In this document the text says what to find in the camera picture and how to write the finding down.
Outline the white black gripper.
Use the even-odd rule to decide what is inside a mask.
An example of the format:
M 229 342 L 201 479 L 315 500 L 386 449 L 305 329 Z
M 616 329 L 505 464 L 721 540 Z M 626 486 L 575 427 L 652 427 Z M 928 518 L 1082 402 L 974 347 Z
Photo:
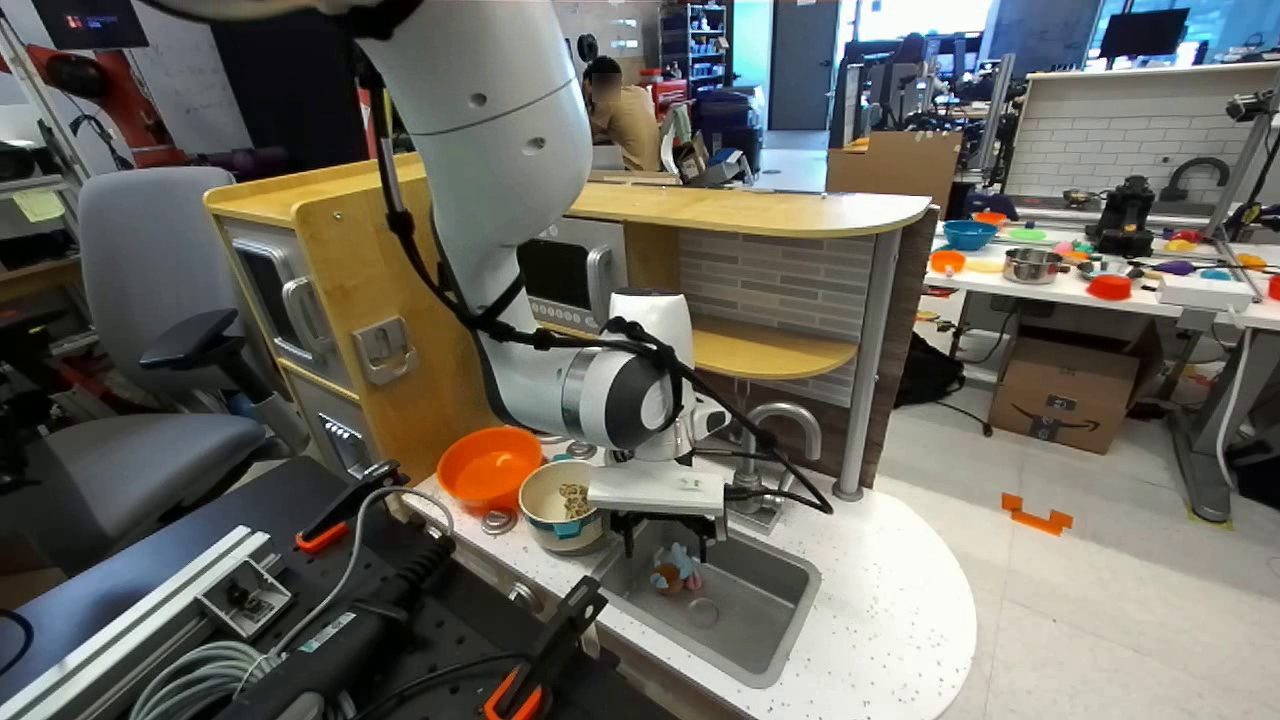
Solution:
M 618 540 L 645 518 L 674 518 L 712 540 L 727 515 L 727 479 L 731 471 L 715 464 L 626 460 L 593 471 L 587 504 Z

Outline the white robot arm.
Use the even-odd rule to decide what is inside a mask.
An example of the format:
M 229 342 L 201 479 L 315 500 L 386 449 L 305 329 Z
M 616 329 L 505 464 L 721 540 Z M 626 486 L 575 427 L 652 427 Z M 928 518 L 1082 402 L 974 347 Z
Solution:
M 692 310 L 679 293 L 631 293 L 594 340 L 534 325 L 518 247 L 569 217 L 593 172 L 593 131 L 548 0 L 147 0 L 203 24 L 325 15 L 385 81 L 428 172 L 428 221 L 477 337 L 491 407 L 534 433 L 618 453 L 587 500 L 626 531 L 674 518 L 723 528 L 727 479 L 692 469 Z

